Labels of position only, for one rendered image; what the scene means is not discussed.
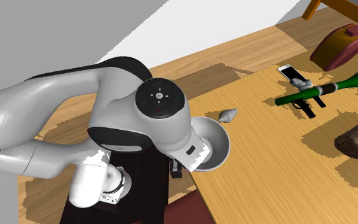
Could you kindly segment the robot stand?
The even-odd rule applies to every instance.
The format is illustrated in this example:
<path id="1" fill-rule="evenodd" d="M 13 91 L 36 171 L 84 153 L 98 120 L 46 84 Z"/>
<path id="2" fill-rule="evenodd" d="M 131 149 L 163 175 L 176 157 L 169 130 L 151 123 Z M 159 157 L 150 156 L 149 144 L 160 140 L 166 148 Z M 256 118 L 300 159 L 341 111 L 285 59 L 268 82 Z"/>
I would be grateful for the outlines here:
<path id="1" fill-rule="evenodd" d="M 156 148 L 112 152 L 110 163 L 132 179 L 130 191 L 116 205 L 98 202 L 80 209 L 66 202 L 59 224 L 163 224 L 169 194 L 169 160 Z"/>

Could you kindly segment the dark red block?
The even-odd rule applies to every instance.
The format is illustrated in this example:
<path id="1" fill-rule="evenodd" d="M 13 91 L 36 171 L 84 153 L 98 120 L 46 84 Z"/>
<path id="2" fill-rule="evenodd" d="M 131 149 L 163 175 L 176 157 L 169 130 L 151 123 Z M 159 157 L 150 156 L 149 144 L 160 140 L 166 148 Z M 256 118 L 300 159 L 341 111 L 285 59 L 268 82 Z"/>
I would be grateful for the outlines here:
<path id="1" fill-rule="evenodd" d="M 163 224 L 215 224 L 198 190 L 165 206 Z"/>

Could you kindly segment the grey bowl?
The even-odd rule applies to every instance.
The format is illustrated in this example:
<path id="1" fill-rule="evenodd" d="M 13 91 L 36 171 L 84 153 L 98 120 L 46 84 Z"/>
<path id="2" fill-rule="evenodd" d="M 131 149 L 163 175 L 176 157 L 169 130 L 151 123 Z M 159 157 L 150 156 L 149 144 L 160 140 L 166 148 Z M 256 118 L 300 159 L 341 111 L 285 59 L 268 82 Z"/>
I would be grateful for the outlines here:
<path id="1" fill-rule="evenodd" d="M 213 171 L 224 164 L 230 154 L 230 138 L 222 125 L 204 116 L 191 118 L 191 126 L 209 147 L 209 154 L 195 169 L 200 172 Z"/>

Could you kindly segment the small grey stone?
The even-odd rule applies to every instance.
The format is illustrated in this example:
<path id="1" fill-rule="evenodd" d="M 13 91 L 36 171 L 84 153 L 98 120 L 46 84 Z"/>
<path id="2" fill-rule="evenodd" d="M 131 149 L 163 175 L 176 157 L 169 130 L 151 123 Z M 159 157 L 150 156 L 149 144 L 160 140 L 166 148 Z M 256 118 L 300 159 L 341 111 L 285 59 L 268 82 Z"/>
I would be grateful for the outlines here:
<path id="1" fill-rule="evenodd" d="M 238 109 L 236 109 L 236 108 L 227 109 L 227 110 L 220 112 L 219 122 L 230 123 L 236 116 L 237 112 L 238 112 Z"/>

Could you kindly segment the white phone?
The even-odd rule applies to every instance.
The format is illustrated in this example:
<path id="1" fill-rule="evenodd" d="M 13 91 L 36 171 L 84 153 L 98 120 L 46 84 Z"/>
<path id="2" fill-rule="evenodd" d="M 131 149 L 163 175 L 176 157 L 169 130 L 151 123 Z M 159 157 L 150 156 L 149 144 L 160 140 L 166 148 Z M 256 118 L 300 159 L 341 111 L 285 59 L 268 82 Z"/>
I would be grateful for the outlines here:
<path id="1" fill-rule="evenodd" d="M 295 70 L 295 68 L 293 68 L 290 64 L 281 66 L 277 70 L 291 83 L 303 83 L 307 81 L 307 79 L 302 74 L 300 74 L 297 70 Z"/>

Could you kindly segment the green toy rocket launcher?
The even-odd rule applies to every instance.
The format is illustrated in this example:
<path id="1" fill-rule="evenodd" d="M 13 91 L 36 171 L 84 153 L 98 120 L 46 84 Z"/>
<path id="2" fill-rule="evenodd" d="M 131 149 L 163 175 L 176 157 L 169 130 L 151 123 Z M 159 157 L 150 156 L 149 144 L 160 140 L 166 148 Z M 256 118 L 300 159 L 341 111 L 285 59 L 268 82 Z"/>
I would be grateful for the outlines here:
<path id="1" fill-rule="evenodd" d="M 309 104 L 306 102 L 307 99 L 313 99 L 322 95 L 331 94 L 337 90 L 344 88 L 356 88 L 358 87 L 358 73 L 355 73 L 350 78 L 339 81 L 337 83 L 328 83 L 321 86 L 316 86 L 302 90 L 299 93 L 291 94 L 275 99 L 277 106 L 291 103 L 296 109 L 301 109 L 310 118 L 316 117 L 313 111 L 310 109 Z"/>

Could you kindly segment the dark red and yellow bag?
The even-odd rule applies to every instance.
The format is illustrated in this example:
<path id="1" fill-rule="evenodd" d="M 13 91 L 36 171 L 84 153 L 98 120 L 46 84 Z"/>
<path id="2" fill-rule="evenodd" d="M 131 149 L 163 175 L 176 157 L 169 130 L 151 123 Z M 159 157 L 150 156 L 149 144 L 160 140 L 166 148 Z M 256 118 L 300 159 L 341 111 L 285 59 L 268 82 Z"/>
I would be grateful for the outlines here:
<path id="1" fill-rule="evenodd" d="M 358 53 L 358 24 L 347 24 L 330 32 L 314 50 L 310 60 L 323 71 L 347 63 Z"/>

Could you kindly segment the orange wooden furniture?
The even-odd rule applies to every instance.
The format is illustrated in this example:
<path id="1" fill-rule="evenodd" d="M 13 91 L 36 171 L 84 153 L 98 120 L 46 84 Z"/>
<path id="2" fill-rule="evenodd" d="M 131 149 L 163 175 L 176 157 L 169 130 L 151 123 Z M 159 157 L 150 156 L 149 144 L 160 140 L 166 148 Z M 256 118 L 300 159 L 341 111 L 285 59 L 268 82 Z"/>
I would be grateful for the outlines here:
<path id="1" fill-rule="evenodd" d="M 311 0 L 301 17 L 304 20 L 311 19 L 321 3 L 358 23 L 358 5 L 349 0 Z"/>

